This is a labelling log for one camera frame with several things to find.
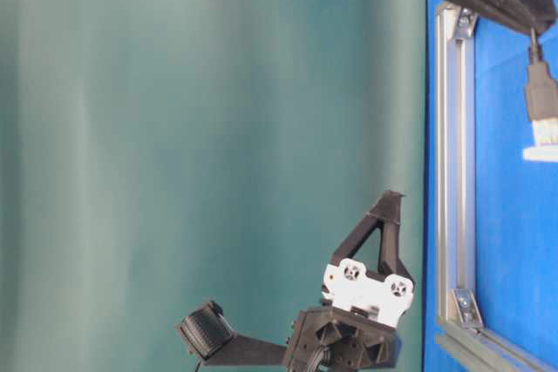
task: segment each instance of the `screw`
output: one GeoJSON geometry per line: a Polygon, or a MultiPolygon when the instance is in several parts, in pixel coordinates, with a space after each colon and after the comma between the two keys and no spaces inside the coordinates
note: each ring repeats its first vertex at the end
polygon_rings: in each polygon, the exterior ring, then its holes
{"type": "Polygon", "coordinates": [[[349,281],[356,281],[357,277],[360,275],[360,271],[356,266],[348,266],[344,270],[345,278],[349,281]]]}
{"type": "Polygon", "coordinates": [[[469,20],[468,16],[462,16],[459,18],[459,27],[463,28],[465,26],[468,26],[471,23],[471,21],[469,20]]]}
{"type": "Polygon", "coordinates": [[[403,282],[393,282],[391,284],[391,293],[395,296],[403,296],[407,293],[407,286],[403,282]]]}
{"type": "Polygon", "coordinates": [[[459,301],[459,304],[460,304],[461,307],[463,307],[463,308],[469,307],[469,301],[466,300],[463,296],[460,296],[458,298],[458,301],[459,301]]]}

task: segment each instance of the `black cable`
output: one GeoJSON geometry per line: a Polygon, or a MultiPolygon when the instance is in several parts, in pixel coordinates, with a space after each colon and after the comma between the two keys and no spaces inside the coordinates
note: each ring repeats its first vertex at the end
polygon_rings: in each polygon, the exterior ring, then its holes
{"type": "Polygon", "coordinates": [[[327,364],[330,362],[331,350],[328,347],[320,346],[310,357],[310,360],[306,364],[306,372],[317,372],[322,364],[327,364]]]}

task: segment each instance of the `aluminum frame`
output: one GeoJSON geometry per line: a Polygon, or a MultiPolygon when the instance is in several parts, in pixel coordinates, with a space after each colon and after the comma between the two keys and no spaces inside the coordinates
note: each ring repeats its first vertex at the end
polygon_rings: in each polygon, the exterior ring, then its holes
{"type": "MultiPolygon", "coordinates": [[[[442,3],[436,13],[437,249],[436,342],[475,372],[556,371],[484,328],[463,322],[456,289],[475,292],[474,29],[477,16],[442,3]]],[[[477,309],[476,301],[471,301],[477,309]]]]}

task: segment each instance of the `blue surface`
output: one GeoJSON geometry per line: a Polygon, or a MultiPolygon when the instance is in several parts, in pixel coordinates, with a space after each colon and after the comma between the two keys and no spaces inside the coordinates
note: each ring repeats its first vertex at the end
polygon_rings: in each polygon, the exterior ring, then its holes
{"type": "MultiPolygon", "coordinates": [[[[435,11],[428,0],[425,371],[459,371],[436,345],[435,11]]],[[[558,28],[541,39],[558,76],[558,28]]],[[[558,367],[558,165],[526,162],[528,39],[481,19],[476,36],[477,297],[488,328],[558,367]]]]}

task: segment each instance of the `green wall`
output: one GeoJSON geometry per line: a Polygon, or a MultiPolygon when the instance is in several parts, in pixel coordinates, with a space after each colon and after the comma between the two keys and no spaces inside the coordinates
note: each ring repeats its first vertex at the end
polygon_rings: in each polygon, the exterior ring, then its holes
{"type": "Polygon", "coordinates": [[[424,77],[424,0],[0,0],[0,369],[190,370],[208,298],[283,342],[392,188],[420,370],[424,77]]]}

